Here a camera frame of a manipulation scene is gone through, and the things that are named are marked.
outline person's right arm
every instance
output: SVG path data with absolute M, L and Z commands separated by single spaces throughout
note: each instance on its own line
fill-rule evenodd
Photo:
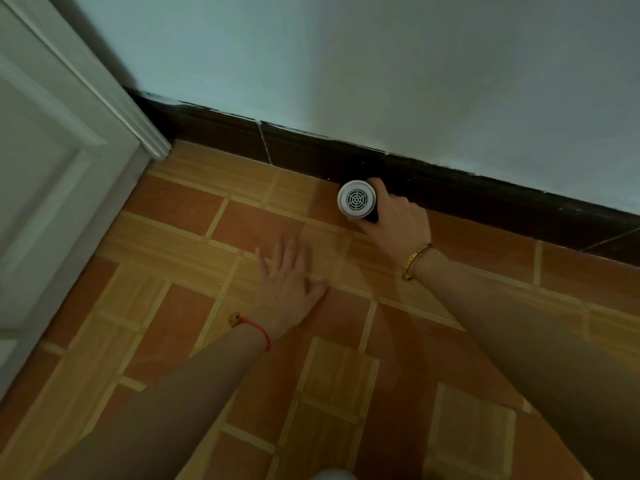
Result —
M 390 196 L 380 179 L 379 221 L 357 221 L 404 268 L 431 241 L 425 209 Z M 640 472 L 640 378 L 544 313 L 428 250 L 410 274 L 475 338 L 595 479 Z

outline person's left arm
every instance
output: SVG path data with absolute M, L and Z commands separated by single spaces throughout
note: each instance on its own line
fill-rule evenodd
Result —
M 300 249 L 296 238 L 286 246 L 278 241 L 269 272 L 257 254 L 262 279 L 248 318 L 275 341 L 302 321 L 328 284 L 315 284 L 307 292 L 307 249 Z M 236 326 L 132 398 L 41 478 L 173 480 L 266 345 L 258 329 Z

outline dark brown baseboard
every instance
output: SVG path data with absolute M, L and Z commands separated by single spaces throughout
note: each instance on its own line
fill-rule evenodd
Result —
M 370 148 L 129 91 L 169 139 L 180 138 L 332 182 L 383 177 L 427 209 L 640 266 L 640 216 Z

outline white wall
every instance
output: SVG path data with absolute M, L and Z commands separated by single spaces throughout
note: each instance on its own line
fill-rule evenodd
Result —
M 640 0 L 52 1 L 132 88 L 640 214 Z

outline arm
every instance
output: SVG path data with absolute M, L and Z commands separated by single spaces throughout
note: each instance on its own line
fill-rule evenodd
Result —
M 360 221 L 404 267 L 431 241 L 427 212 L 390 196 L 381 180 L 378 224 Z M 473 336 L 541 412 L 594 479 L 632 478 L 640 468 L 640 379 L 624 364 L 429 250 L 410 274 Z
M 307 293 L 307 250 L 296 239 L 283 247 L 280 240 L 270 272 L 258 250 L 261 284 L 250 315 L 272 340 L 299 324 L 328 286 L 318 283 Z M 42 478 L 173 480 L 265 347 L 262 332 L 238 325 L 133 398 Z

